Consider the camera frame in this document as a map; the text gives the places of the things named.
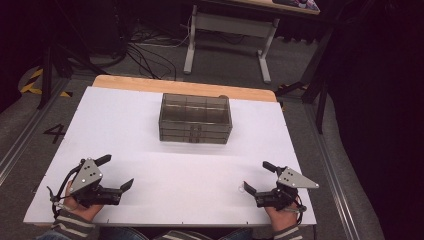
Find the person's striped shirt torso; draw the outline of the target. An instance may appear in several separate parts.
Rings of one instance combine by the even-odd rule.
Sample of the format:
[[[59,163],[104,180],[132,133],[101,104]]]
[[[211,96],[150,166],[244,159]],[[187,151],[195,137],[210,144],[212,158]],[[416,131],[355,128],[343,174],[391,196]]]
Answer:
[[[203,234],[193,231],[170,230],[155,237],[154,240],[213,240]]]

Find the person's left hand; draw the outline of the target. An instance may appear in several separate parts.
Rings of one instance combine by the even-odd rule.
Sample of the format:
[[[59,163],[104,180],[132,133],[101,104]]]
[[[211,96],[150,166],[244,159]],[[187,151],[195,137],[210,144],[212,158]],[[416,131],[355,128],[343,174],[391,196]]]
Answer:
[[[86,208],[79,203],[70,195],[70,188],[72,182],[69,181],[66,187],[66,198],[63,201],[63,204],[66,206],[67,211],[71,212],[86,221],[92,221],[96,215],[103,209],[103,205],[92,205],[89,208]]]

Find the colourful item on desk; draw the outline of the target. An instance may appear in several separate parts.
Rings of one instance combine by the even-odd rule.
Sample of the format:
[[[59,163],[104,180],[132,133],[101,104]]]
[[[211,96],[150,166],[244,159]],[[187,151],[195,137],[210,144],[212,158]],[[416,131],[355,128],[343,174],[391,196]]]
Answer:
[[[299,7],[302,9],[319,10],[314,0],[272,0],[275,4]]]

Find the black metal stand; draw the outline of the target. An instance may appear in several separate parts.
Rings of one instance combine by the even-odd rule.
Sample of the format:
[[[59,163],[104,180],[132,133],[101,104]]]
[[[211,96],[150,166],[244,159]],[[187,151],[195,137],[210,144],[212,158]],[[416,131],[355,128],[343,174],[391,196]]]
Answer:
[[[323,69],[323,57],[327,52],[327,46],[334,30],[334,27],[329,27],[326,30],[321,41],[318,43],[315,53],[302,74],[301,80],[290,85],[280,85],[274,92],[276,97],[282,97],[296,89],[306,87],[305,92],[301,96],[301,101],[304,104],[312,104],[316,98],[319,98],[315,115],[315,127],[319,134],[323,133],[322,124],[328,92],[328,85],[326,80],[320,75],[320,71]]]

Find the aluminium floor rail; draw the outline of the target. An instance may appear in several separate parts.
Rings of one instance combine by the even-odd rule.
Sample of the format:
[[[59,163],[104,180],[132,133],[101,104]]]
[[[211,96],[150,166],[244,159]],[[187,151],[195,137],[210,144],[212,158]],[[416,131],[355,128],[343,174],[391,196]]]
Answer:
[[[323,158],[324,172],[332,192],[338,215],[343,225],[345,236],[347,240],[361,240],[355,221],[353,220],[353,216],[348,206],[347,198],[343,192],[342,186],[333,167],[324,136],[319,133],[318,127],[316,126],[314,109],[310,104],[306,104],[304,109],[308,122],[312,128],[314,139],[317,142],[319,151]]]
[[[4,157],[0,160],[0,186],[7,179],[13,167],[19,160],[23,151],[29,144],[40,122],[45,118],[51,106],[60,96],[61,92],[67,87],[69,79],[60,78],[56,86],[53,88],[51,97],[40,109],[36,109],[31,118],[24,125],[23,130],[19,133],[12,146],[9,148]]]

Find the person's left leg in jeans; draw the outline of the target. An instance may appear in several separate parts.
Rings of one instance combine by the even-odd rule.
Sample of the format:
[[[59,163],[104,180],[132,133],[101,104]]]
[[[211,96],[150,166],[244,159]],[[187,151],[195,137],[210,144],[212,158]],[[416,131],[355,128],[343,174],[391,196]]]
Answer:
[[[34,240],[90,240],[89,236],[81,237],[75,234],[66,235],[60,231],[48,230]],[[95,240],[149,240],[142,233],[137,232],[132,228],[101,228]]]

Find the white board mat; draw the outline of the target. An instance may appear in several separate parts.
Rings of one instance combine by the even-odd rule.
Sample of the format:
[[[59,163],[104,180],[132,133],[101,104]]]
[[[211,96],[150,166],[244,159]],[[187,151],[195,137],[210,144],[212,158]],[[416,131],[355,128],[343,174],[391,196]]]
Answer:
[[[159,93],[89,87],[75,112],[24,220],[53,221],[50,192],[58,190],[81,159],[111,155],[101,168],[102,186],[133,179],[117,206],[97,215],[99,225],[260,226],[267,214],[243,191],[276,185],[276,166],[300,168],[283,112],[276,102],[231,100],[227,144],[162,142]]]

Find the smoky clear drawer cabinet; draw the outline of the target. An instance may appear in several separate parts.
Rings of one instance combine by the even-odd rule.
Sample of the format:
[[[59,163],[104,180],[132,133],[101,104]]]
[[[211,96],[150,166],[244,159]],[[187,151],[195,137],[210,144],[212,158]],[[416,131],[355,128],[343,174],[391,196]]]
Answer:
[[[219,97],[164,93],[159,115],[161,136],[223,138],[233,128],[230,102]]]

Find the person's right hand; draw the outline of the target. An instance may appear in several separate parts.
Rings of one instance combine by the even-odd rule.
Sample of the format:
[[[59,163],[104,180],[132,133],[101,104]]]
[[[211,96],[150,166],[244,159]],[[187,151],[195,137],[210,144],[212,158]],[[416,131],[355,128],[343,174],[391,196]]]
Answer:
[[[265,208],[275,232],[285,230],[297,223],[298,214],[296,210],[297,205],[295,203],[292,203],[288,210],[277,211],[274,207]]]

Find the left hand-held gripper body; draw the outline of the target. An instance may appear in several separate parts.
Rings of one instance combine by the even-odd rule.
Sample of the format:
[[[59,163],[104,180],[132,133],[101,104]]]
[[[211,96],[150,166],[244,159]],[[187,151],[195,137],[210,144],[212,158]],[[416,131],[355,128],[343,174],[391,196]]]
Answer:
[[[79,172],[72,181],[70,195],[82,206],[118,205],[122,192],[120,189],[104,188],[100,185],[103,174],[94,161],[85,159]]]

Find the black tripod stand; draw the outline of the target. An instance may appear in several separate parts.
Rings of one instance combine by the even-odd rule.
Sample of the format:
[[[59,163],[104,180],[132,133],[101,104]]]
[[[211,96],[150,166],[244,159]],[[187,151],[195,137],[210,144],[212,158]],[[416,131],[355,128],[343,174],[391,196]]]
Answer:
[[[75,20],[72,19],[74,0],[34,0],[37,10],[37,27],[43,46],[41,100],[38,109],[43,109],[53,95],[53,71],[60,78],[73,75],[70,59],[90,69],[96,75],[107,74],[93,64],[88,55],[88,45]]]

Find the smoky clear drawer with handle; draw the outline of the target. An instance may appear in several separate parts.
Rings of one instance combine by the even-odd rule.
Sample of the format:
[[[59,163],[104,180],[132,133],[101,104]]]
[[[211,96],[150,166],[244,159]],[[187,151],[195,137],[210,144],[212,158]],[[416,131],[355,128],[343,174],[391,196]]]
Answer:
[[[227,139],[223,138],[203,138],[203,137],[187,137],[187,136],[161,136],[160,141],[168,142],[186,142],[201,144],[227,144]]]

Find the dark curtain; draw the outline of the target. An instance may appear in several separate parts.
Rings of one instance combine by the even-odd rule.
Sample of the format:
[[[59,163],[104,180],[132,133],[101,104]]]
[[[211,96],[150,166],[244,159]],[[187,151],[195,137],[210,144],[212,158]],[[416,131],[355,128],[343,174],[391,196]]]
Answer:
[[[340,135],[386,240],[424,240],[424,0],[374,0],[340,30]]]

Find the wooden table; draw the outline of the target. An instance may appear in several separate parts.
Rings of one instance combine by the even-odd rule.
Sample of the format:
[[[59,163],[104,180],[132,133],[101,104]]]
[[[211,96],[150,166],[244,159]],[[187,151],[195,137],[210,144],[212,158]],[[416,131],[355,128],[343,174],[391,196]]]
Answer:
[[[169,80],[146,79],[126,76],[99,75],[94,87],[133,91],[161,92],[199,96],[221,96],[230,99],[276,102],[271,90],[252,89],[234,86],[211,85]]]

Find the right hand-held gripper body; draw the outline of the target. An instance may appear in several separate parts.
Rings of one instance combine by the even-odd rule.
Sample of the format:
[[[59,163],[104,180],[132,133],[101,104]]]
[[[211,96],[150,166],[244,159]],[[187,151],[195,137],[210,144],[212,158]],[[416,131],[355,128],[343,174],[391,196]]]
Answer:
[[[274,207],[276,210],[288,210],[292,203],[297,210],[306,210],[307,207],[299,199],[298,189],[316,189],[319,184],[303,176],[289,167],[279,167],[276,187],[268,192],[257,192],[254,199],[258,207]]]

